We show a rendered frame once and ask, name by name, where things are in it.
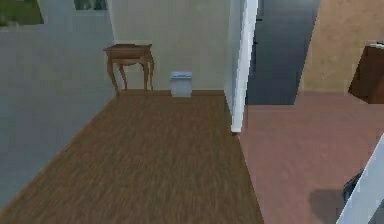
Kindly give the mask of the pale blue waste bin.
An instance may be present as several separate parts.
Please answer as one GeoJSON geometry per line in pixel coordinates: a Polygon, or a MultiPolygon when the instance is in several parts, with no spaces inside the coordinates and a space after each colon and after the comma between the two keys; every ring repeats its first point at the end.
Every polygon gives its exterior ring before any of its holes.
{"type": "Polygon", "coordinates": [[[170,90],[174,97],[190,97],[192,94],[192,73],[187,71],[172,72],[170,90]]]}

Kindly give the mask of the brown wooden side table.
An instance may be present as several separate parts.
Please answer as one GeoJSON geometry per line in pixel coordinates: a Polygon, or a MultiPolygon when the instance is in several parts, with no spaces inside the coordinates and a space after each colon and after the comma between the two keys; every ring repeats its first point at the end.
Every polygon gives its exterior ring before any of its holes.
{"type": "Polygon", "coordinates": [[[140,64],[142,67],[144,75],[144,90],[154,90],[153,76],[155,62],[151,52],[151,47],[151,44],[114,44],[103,49],[107,56],[107,73],[111,79],[117,97],[120,96],[120,92],[114,75],[114,65],[118,66],[118,70],[123,79],[125,90],[128,89],[128,85],[124,67],[132,66],[135,64],[140,64]]]}

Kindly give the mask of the dark grey room door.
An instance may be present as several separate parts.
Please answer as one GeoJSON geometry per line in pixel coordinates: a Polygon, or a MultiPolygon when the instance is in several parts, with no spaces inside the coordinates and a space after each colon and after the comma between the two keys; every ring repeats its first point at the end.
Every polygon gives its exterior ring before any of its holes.
{"type": "Polygon", "coordinates": [[[252,46],[246,103],[295,102],[320,0],[259,0],[258,45],[252,46]]]}

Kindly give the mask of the dark green framed window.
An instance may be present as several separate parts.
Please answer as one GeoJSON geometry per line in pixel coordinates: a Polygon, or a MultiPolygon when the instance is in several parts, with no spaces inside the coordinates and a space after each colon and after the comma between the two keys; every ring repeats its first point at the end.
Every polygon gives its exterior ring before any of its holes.
{"type": "Polygon", "coordinates": [[[74,0],[76,10],[106,10],[106,0],[74,0]]]}

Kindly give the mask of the dark brown wooden cabinet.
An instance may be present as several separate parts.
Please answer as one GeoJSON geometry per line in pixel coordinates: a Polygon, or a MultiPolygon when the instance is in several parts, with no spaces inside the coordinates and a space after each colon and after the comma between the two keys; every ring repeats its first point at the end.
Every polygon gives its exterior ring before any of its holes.
{"type": "Polygon", "coordinates": [[[384,43],[364,47],[348,93],[368,104],[384,104],[384,43]]]}

